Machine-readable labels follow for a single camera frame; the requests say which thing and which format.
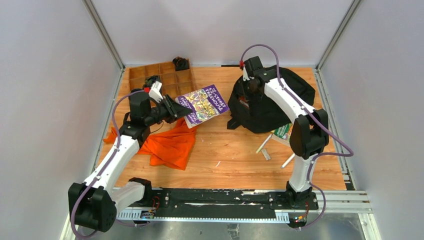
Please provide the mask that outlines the purple Treehouse book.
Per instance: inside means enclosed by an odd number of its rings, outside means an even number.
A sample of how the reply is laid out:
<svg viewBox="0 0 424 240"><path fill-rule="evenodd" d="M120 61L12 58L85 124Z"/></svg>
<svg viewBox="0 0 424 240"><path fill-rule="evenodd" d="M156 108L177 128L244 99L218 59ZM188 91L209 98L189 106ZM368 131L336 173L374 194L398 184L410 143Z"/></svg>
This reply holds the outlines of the purple Treehouse book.
<svg viewBox="0 0 424 240"><path fill-rule="evenodd" d="M214 84L180 95L176 97L175 101L181 106L192 110L192 113L184 117L189 129L230 109Z"/></svg>

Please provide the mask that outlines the black backpack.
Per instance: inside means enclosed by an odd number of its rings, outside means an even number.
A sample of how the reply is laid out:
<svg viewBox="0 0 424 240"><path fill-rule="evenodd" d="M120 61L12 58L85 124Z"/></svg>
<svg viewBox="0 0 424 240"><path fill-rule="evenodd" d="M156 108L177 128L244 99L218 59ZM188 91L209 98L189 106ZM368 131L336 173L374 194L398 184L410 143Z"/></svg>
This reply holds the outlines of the black backpack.
<svg viewBox="0 0 424 240"><path fill-rule="evenodd" d="M303 78L288 68L279 68L280 76L287 85L307 104L312 106L316 90ZM262 134L289 124L291 121L281 108L269 97L257 94L245 99L247 90L242 88L242 77L235 82L228 107L231 119L227 122L228 130L242 126L252 133Z"/></svg>

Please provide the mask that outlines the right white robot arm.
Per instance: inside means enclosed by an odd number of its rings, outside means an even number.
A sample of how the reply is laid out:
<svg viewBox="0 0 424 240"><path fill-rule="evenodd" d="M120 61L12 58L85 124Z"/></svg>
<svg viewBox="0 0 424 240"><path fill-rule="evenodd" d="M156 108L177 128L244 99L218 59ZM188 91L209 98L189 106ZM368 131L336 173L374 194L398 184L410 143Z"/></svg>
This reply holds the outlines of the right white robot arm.
<svg viewBox="0 0 424 240"><path fill-rule="evenodd" d="M289 145L294 153L294 167L286 184L285 201L290 208L298 209L312 195L315 158L329 144L328 114L302 100L282 78L278 67L265 69L257 56L241 60L240 67L248 92L270 98L292 124Z"/></svg>

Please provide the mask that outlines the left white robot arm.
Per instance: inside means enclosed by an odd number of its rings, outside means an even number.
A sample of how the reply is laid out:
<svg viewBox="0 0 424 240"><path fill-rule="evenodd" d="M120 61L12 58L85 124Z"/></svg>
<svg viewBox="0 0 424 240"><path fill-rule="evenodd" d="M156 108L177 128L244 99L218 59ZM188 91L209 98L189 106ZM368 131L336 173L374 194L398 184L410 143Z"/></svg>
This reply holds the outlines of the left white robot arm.
<svg viewBox="0 0 424 240"><path fill-rule="evenodd" d="M116 128L116 138L108 154L82 183L74 182L70 186L70 225L77 238L92 237L92 234L81 235L77 226L92 229L93 233L107 232L117 215L130 205L156 206L149 180L133 177L120 189L113 190L125 166L151 134L152 125L173 123L193 112L169 95L155 99L154 94L153 90L138 89L125 96L130 111L126 113L122 126Z"/></svg>

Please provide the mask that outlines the wooden compartment tray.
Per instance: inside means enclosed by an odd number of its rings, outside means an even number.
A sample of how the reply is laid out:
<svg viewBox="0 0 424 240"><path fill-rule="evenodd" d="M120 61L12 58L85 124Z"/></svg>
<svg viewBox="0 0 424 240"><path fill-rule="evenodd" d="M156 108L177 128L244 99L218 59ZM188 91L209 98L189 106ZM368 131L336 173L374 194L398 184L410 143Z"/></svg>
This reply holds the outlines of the wooden compartment tray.
<svg viewBox="0 0 424 240"><path fill-rule="evenodd" d="M141 89L145 84L146 77L154 75L160 77L161 92L172 98L197 89L191 64L187 70L175 71L172 61L130 67L128 72L129 89L131 91Z"/></svg>

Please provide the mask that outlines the orange cloth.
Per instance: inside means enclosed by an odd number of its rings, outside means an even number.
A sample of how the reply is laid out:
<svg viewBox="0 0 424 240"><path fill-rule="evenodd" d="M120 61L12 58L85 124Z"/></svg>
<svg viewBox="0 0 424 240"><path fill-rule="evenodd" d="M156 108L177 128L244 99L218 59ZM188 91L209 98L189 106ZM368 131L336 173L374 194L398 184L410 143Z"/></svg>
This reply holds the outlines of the orange cloth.
<svg viewBox="0 0 424 240"><path fill-rule="evenodd" d="M173 129L150 134L137 154L149 155L151 166L163 165L184 171L196 142L197 128L189 128L184 119L179 119Z"/></svg>

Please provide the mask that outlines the dark coiled roll back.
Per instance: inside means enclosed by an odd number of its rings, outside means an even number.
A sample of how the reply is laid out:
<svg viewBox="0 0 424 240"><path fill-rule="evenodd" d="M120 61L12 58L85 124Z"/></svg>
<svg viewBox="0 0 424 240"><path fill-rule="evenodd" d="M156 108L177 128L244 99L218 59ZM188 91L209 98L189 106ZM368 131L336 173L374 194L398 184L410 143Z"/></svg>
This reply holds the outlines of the dark coiled roll back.
<svg viewBox="0 0 424 240"><path fill-rule="evenodd" d="M175 71L185 71L188 70L190 68L190 63L189 60L187 58L183 58L180 56L175 57L172 60L172 63L174 65Z"/></svg>

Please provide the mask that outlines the green Treehouse book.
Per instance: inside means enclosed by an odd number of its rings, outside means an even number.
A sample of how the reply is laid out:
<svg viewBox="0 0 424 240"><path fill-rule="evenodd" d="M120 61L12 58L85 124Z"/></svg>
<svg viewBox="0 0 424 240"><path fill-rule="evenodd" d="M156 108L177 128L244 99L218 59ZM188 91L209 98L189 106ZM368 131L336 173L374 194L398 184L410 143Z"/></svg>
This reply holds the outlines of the green Treehouse book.
<svg viewBox="0 0 424 240"><path fill-rule="evenodd" d="M293 129L293 124L288 123L283 125L272 132L271 138L285 146L290 146L290 137Z"/></svg>

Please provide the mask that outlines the yellow-green pencil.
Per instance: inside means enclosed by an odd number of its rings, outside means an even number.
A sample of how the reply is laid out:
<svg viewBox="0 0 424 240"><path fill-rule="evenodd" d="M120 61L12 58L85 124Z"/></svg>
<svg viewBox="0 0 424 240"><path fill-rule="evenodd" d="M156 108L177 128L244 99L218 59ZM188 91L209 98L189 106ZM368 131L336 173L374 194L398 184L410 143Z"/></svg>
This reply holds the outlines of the yellow-green pencil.
<svg viewBox="0 0 424 240"><path fill-rule="evenodd" d="M266 137L266 139L261 143L261 145L258 147L258 149L255 151L256 154L258 154L264 146L268 143L268 141L272 138L273 134L271 133Z"/></svg>

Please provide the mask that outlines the white marker pen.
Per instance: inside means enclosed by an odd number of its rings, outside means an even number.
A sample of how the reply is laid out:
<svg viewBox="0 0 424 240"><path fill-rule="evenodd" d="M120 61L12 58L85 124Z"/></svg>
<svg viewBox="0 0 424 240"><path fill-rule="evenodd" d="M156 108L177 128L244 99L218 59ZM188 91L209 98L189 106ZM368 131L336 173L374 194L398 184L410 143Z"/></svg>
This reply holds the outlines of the white marker pen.
<svg viewBox="0 0 424 240"><path fill-rule="evenodd" d="M281 165L281 168L284 169L295 157L295 154L291 154L290 157Z"/></svg>

